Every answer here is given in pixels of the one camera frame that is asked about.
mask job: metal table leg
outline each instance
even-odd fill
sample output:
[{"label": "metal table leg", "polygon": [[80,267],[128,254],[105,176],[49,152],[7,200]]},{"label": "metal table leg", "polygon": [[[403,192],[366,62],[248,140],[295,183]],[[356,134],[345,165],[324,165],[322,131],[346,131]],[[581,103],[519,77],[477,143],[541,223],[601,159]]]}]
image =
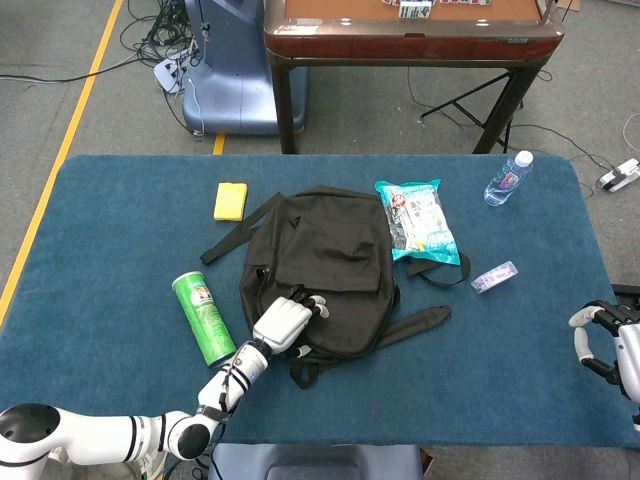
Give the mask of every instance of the metal table leg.
[{"label": "metal table leg", "polygon": [[293,130],[293,103],[291,99],[290,68],[287,65],[271,63],[273,94],[278,115],[278,131],[282,153],[297,153]]},{"label": "metal table leg", "polygon": [[513,117],[518,105],[522,102],[527,90],[536,79],[540,68],[542,67],[536,66],[511,70],[512,75],[491,110],[484,132],[480,140],[478,140],[473,153],[491,152],[507,123]]}]

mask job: green can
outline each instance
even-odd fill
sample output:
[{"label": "green can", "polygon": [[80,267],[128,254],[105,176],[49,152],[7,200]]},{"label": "green can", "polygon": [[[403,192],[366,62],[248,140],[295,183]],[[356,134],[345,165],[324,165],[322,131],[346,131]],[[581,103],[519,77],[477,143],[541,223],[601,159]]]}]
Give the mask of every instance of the green can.
[{"label": "green can", "polygon": [[180,275],[171,284],[208,366],[236,351],[202,272]]}]

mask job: water bottle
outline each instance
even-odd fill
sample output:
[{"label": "water bottle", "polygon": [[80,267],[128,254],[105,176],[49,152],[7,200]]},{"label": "water bottle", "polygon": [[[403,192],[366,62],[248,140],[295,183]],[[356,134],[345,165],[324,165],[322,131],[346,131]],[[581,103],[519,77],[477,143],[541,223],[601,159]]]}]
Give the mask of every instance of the water bottle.
[{"label": "water bottle", "polygon": [[522,183],[524,177],[533,168],[533,155],[526,150],[509,157],[507,163],[498,172],[484,191],[484,200],[488,205],[497,207],[509,200],[513,191]]}]

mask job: blue table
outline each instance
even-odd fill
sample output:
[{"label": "blue table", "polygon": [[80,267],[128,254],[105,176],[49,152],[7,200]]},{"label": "blue table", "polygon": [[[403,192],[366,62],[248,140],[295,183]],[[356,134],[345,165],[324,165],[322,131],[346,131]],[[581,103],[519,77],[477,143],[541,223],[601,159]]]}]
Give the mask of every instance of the blue table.
[{"label": "blue table", "polygon": [[[246,247],[203,267],[232,225],[212,220],[217,183],[249,184],[250,212],[318,184],[442,178],[440,197],[472,277],[519,275],[477,296],[408,278],[397,318],[449,305],[437,329],[333,369],[303,391],[274,361],[228,442],[635,445],[632,406],[581,367],[569,316],[613,299],[571,166],[539,157],[503,207],[482,200],[502,156],[110,157],[69,160],[0,334],[0,409],[51,403],[86,414],[193,411],[210,378],[171,281],[204,271],[236,343],[249,338],[238,281]],[[610,338],[594,351],[613,355]]]}]

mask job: white bottle cap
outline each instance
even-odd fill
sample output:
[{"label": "white bottle cap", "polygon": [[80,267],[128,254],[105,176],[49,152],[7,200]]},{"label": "white bottle cap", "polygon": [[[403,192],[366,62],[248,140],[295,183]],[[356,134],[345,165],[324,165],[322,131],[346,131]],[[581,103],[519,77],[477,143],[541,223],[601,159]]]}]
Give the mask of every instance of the white bottle cap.
[{"label": "white bottle cap", "polygon": [[531,162],[533,162],[533,154],[528,150],[522,150],[518,153],[518,155],[516,155],[515,162],[519,167],[528,167],[529,165],[531,165]]}]

